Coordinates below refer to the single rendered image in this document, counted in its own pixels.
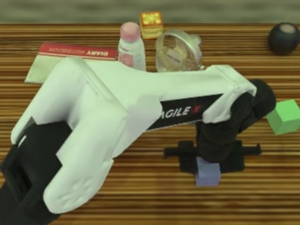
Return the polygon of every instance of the green block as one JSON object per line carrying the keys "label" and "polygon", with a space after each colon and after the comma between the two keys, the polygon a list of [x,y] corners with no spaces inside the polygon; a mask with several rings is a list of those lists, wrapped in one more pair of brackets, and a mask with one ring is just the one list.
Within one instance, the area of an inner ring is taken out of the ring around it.
{"label": "green block", "polygon": [[277,102],[267,120],[276,135],[295,132],[300,127],[300,109],[293,99]]}

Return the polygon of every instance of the gray wall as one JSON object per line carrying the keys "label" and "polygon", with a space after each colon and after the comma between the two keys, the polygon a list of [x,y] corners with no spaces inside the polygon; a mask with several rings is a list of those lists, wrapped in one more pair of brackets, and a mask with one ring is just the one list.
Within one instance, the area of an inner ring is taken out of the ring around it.
{"label": "gray wall", "polygon": [[0,0],[0,23],[123,23],[152,10],[165,23],[300,22],[300,0]]}

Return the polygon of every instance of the striped wooden surface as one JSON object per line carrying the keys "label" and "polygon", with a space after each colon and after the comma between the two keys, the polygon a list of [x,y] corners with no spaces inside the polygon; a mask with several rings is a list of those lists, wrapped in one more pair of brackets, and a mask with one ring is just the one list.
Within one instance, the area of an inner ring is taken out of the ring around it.
{"label": "striped wooden surface", "polygon": [[[272,25],[168,25],[203,38],[206,66],[230,64],[246,78],[265,80],[278,101],[300,105],[300,51],[274,56],[266,47]],[[38,85],[24,84],[43,41],[116,47],[119,25],[0,25],[0,160],[10,131]],[[148,70],[155,71],[154,43],[146,41]],[[194,139],[192,126],[142,135],[116,162],[101,191],[53,225],[298,225],[300,223],[300,133],[273,135],[262,120],[240,138],[260,143],[263,154],[247,157],[247,169],[224,175],[218,187],[195,187],[164,147]]]}

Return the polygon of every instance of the black vase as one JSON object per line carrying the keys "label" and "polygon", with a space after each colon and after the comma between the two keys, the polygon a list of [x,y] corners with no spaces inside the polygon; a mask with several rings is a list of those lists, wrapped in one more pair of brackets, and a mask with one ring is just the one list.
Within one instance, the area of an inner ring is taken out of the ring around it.
{"label": "black vase", "polygon": [[272,28],[268,36],[269,48],[277,55],[288,55],[300,42],[300,31],[292,23],[282,22]]}

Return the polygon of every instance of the pink bottle cap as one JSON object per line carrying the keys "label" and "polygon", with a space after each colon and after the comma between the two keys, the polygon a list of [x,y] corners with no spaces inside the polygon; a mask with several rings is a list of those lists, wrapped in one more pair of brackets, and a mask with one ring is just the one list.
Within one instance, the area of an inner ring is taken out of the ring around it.
{"label": "pink bottle cap", "polygon": [[135,22],[126,22],[121,26],[120,36],[126,42],[134,42],[141,36],[140,26]]}

